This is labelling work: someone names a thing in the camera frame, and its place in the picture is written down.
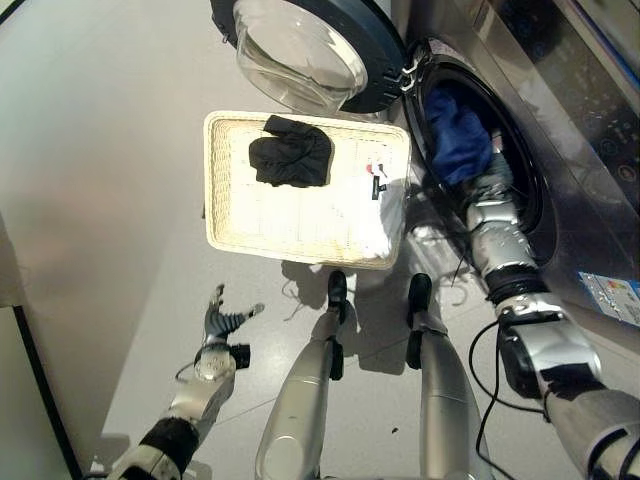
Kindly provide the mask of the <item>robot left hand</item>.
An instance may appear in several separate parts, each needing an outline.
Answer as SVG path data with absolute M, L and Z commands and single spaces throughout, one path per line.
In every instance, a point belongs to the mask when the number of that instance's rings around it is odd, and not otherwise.
M 245 322 L 256 317 L 265 309 L 263 303 L 256 303 L 245 311 L 225 313 L 221 310 L 224 304 L 224 289 L 224 284 L 217 285 L 210 298 L 204 316 L 204 346 L 226 342 L 230 334 L 237 331 Z

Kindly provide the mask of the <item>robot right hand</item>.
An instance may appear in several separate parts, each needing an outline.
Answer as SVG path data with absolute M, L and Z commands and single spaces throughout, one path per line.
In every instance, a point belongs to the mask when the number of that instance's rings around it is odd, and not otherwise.
M 472 181 L 472 198 L 475 200 L 505 200 L 510 196 L 514 176 L 502 151 L 492 153 L 486 170 Z

